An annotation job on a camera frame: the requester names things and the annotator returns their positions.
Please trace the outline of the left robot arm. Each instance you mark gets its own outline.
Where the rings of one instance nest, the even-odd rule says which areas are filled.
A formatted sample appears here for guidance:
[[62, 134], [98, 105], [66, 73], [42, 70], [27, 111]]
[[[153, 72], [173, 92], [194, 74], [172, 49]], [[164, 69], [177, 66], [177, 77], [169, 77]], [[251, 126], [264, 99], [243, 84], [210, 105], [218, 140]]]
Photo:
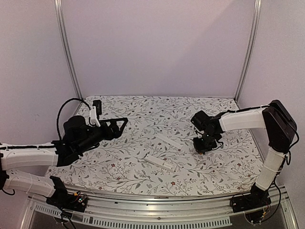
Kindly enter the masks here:
[[3, 146], [0, 149], [0, 187], [51, 198], [60, 207], [67, 207], [71, 197], [58, 177], [40, 177], [19, 171], [19, 167], [65, 167], [79, 160], [103, 140], [111, 141], [122, 136], [128, 119], [100, 120], [87, 125], [81, 115], [64, 123], [64, 137], [43, 145]]

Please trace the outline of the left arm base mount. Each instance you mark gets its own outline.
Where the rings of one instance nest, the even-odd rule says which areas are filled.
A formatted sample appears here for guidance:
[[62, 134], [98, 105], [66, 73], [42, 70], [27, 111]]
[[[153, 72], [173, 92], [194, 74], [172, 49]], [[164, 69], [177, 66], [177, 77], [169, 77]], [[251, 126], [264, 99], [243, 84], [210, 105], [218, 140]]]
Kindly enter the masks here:
[[77, 212], [85, 212], [88, 203], [88, 196], [80, 191], [69, 194], [60, 178], [50, 176], [55, 191], [51, 197], [46, 197], [46, 203], [58, 209], [67, 209]]

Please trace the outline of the white remote control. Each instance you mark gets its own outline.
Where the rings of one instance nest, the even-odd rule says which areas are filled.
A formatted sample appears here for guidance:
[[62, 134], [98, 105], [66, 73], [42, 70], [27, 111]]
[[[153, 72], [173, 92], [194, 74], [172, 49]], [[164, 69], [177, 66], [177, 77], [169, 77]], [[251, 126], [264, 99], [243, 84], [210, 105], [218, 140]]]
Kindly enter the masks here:
[[157, 158], [155, 156], [152, 156], [150, 154], [146, 154], [143, 158], [146, 162], [149, 162], [155, 166], [158, 166], [160, 168], [166, 169], [172, 173], [177, 171], [177, 165], [173, 164], [172, 162], [162, 160], [160, 158]]

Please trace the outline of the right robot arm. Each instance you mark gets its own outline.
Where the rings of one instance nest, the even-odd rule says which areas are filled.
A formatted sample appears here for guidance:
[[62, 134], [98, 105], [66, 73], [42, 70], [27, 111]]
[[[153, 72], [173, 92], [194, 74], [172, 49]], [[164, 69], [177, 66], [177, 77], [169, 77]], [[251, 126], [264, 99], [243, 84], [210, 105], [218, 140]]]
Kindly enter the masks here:
[[249, 130], [263, 133], [267, 152], [260, 174], [245, 197], [233, 197], [234, 208], [256, 208], [270, 204], [269, 188], [289, 162], [291, 148], [299, 141], [297, 124], [283, 103], [270, 103], [239, 110], [222, 111], [214, 116], [203, 110], [191, 118], [196, 132], [193, 146], [198, 153], [216, 150], [222, 135], [230, 131]]

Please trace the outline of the white remote battery cover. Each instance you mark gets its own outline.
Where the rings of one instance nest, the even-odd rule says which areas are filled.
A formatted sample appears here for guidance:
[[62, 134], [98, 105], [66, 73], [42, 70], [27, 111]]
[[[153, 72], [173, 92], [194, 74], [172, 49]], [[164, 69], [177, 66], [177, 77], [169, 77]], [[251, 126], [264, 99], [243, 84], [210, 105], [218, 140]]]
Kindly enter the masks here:
[[179, 149], [179, 150], [182, 149], [182, 147], [183, 147], [181, 144], [179, 144], [179, 143], [177, 143], [177, 142], [175, 142], [175, 141], [169, 139], [169, 138], [166, 137], [166, 136], [157, 135], [157, 138], [159, 138], [160, 140], [162, 140], [162, 141], [164, 141], [164, 142], [166, 142], [166, 143], [168, 143], [168, 144], [170, 144], [170, 145], [176, 147], [176, 148]]

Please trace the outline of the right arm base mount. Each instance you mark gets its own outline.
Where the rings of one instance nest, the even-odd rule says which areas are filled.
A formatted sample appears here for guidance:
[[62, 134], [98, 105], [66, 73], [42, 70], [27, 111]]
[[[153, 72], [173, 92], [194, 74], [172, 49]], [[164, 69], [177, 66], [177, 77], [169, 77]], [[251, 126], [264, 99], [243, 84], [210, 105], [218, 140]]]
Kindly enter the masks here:
[[262, 208], [271, 204], [269, 192], [241, 194], [230, 199], [233, 213]]

